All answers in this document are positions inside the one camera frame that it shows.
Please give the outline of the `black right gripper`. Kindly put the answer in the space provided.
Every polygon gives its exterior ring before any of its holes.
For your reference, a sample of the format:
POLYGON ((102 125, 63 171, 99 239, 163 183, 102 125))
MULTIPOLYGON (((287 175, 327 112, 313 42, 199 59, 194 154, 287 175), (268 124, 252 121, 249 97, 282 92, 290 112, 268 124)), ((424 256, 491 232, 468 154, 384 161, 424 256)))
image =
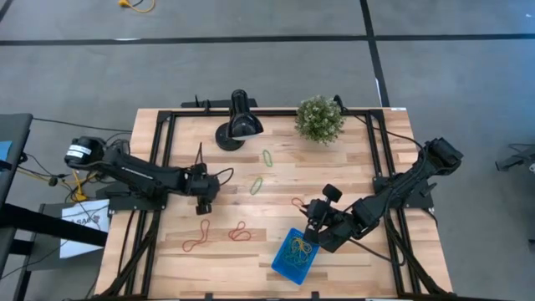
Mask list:
POLYGON ((342 192, 331 184, 327 184, 323 190, 325 199, 313 199, 308 204, 302 205, 301 213, 308 219, 303 238, 313 244, 318 244, 319 231, 323 226, 329 226, 337 209, 331 207, 331 203, 337 203, 342 192))

